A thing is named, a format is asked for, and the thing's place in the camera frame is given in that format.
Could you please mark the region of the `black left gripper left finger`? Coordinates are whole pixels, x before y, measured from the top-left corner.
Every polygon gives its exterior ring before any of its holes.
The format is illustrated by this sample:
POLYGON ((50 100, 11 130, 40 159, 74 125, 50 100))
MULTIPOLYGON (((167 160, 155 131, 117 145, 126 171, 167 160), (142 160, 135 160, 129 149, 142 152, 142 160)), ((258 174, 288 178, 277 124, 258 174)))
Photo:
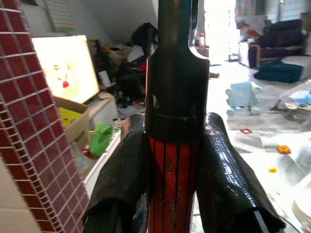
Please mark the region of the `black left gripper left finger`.
POLYGON ((85 233, 145 233, 148 226, 148 142, 144 116, 129 118, 129 131, 101 168, 83 217, 85 233))

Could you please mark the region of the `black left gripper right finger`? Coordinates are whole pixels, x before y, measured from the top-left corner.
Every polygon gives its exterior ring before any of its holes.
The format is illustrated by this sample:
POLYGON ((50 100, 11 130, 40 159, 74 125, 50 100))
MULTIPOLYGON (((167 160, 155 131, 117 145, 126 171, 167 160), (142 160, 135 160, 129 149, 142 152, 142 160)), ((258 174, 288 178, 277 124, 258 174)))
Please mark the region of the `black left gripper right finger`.
POLYGON ((196 194, 206 233, 278 233, 286 227, 216 113, 207 116, 196 194))

